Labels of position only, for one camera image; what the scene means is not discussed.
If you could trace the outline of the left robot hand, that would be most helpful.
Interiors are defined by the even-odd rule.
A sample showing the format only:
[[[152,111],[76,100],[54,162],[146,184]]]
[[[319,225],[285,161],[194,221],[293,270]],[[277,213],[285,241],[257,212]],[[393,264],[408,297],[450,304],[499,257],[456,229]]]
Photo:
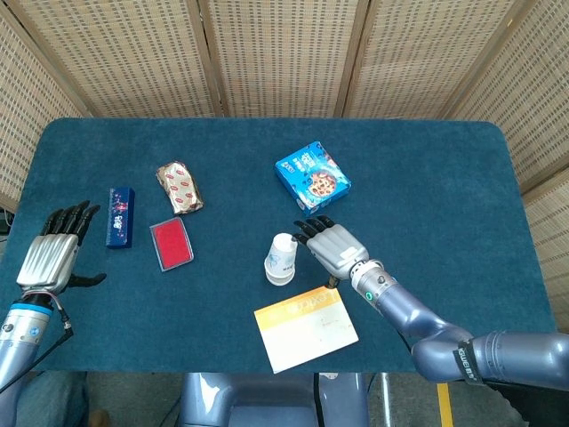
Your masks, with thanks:
[[[81,277],[73,273],[78,251],[92,217],[100,210],[85,200],[52,212],[30,244],[16,283],[22,292],[61,294],[69,287],[97,286],[105,273]]]

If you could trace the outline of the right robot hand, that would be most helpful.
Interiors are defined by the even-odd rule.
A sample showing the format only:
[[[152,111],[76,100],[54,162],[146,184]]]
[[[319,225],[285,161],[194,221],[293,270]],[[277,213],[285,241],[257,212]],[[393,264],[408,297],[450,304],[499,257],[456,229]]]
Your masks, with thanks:
[[[307,247],[329,274],[325,287],[334,289],[351,278],[357,265],[370,260],[365,246],[347,229],[325,215],[294,221],[301,232],[293,238]]]

